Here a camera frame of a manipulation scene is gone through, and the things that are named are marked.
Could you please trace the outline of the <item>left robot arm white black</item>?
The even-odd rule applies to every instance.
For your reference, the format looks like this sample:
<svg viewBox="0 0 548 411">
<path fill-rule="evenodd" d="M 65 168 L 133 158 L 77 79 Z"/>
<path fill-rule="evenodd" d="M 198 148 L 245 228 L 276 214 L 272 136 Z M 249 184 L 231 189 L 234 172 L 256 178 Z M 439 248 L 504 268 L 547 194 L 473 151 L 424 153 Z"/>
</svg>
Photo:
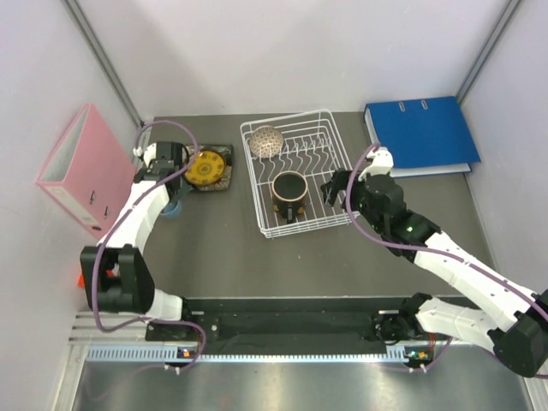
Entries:
<svg viewBox="0 0 548 411">
<path fill-rule="evenodd" d="M 143 257 L 146 241 L 162 212 L 175 209 L 186 183 L 180 173 L 191 156 L 182 143 L 159 142 L 144 151 L 128 200 L 108 234 L 80 253 L 89 308 L 95 313 L 141 314 L 164 321 L 175 339 L 189 337 L 194 319 L 186 302 L 156 288 Z"/>
</svg>

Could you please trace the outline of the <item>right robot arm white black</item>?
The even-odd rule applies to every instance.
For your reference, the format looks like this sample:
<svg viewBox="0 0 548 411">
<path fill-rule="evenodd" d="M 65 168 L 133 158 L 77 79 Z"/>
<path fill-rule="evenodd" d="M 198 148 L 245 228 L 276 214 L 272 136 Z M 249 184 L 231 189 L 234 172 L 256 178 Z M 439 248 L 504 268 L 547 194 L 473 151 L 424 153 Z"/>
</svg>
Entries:
<svg viewBox="0 0 548 411">
<path fill-rule="evenodd" d="M 493 354 L 510 371 L 536 378 L 547 361 L 547 294 L 513 283 L 458 246 L 438 225 L 408 209 L 402 188 L 389 175 L 360 181 L 337 170 L 321 187 L 331 206 L 342 190 L 342 207 L 358 212 L 376 232 L 373 241 L 395 256 L 435 274 L 465 295 L 466 308 L 417 293 L 405 300 L 399 318 L 402 333 L 417 339 L 445 334 Z"/>
</svg>

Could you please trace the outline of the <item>yellow round plate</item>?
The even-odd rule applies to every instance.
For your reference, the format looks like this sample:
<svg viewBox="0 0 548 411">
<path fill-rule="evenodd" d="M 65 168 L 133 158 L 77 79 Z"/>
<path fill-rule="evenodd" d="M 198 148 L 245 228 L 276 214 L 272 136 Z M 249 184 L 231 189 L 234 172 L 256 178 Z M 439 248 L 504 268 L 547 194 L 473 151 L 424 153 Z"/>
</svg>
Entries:
<svg viewBox="0 0 548 411">
<path fill-rule="evenodd" d="M 189 184 L 204 187 L 218 182 L 226 168 L 226 160 L 220 152 L 201 150 L 184 178 Z"/>
</svg>

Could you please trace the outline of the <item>black floral square plate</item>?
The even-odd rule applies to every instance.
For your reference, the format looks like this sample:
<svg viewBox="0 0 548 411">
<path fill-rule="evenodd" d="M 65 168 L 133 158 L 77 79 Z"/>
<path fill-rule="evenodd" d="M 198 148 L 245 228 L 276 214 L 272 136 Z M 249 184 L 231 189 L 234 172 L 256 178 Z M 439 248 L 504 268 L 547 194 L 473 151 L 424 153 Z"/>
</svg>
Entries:
<svg viewBox="0 0 548 411">
<path fill-rule="evenodd" d="M 200 152 L 183 178 L 199 192 L 224 191 L 229 188 L 234 165 L 234 146 L 200 145 Z"/>
</svg>

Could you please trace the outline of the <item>black orange patterned mug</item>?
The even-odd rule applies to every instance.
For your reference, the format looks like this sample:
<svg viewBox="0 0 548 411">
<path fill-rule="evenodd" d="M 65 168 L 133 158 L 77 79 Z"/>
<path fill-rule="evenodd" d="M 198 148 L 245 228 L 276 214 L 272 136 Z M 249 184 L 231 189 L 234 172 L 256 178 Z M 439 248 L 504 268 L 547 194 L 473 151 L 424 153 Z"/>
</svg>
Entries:
<svg viewBox="0 0 548 411">
<path fill-rule="evenodd" d="M 271 191 L 274 211 L 287 224 L 295 223 L 306 208 L 308 183 L 305 176 L 295 171 L 283 171 L 274 178 Z"/>
</svg>

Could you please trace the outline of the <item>light blue plastic cup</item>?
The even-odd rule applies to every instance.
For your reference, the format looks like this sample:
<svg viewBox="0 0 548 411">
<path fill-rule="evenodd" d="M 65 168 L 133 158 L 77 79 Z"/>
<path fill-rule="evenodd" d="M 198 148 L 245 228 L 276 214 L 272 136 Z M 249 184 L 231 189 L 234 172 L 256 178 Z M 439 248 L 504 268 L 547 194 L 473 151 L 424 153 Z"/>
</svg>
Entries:
<svg viewBox="0 0 548 411">
<path fill-rule="evenodd" d="M 176 218 L 181 214 L 182 203 L 177 201 L 176 203 L 169 203 L 163 210 L 162 215 L 166 218 Z"/>
</svg>

